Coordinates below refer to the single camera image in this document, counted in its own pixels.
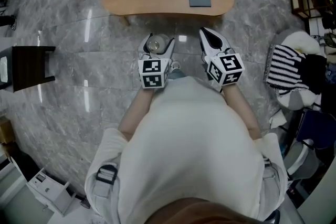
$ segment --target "buckle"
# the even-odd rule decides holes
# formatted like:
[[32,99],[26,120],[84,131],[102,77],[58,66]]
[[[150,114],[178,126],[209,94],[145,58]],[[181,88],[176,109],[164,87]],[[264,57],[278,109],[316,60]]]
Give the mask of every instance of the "buckle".
[[113,185],[117,177],[117,173],[118,170],[115,166],[106,164],[99,168],[98,172],[96,173],[96,180]]

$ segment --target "shoe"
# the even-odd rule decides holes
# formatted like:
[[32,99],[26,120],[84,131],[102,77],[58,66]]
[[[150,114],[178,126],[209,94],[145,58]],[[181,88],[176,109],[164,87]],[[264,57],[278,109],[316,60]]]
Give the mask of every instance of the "shoe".
[[14,17],[14,18],[15,18],[15,21],[14,21],[14,23],[11,25],[11,28],[12,28],[13,31],[15,31],[15,29],[16,29],[16,17]]
[[173,72],[175,69],[181,69],[180,62],[172,61],[171,65],[170,65],[170,73]]

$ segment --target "dark wooden chair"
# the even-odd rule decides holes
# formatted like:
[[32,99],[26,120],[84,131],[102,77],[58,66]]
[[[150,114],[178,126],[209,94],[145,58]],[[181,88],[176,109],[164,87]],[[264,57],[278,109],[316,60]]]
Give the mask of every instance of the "dark wooden chair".
[[0,89],[12,87],[19,91],[38,84],[54,81],[55,77],[45,77],[46,52],[56,47],[16,46],[0,52],[0,59],[7,58],[8,81],[0,81]]

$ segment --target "cardboard box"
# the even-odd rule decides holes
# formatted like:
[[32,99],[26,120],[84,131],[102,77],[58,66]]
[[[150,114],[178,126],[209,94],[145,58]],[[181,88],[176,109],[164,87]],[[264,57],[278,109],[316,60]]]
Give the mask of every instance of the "cardboard box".
[[0,118],[0,143],[8,144],[15,141],[11,121],[6,117]]

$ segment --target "person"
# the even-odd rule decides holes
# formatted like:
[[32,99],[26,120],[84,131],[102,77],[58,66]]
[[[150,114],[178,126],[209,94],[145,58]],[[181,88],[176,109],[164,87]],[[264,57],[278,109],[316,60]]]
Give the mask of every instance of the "person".
[[287,188],[276,134],[261,136],[236,84],[220,94],[179,67],[105,130],[85,182],[90,204],[107,223],[261,223]]
[[0,26],[10,25],[14,31],[16,28],[16,18],[14,15],[11,16],[0,16]]

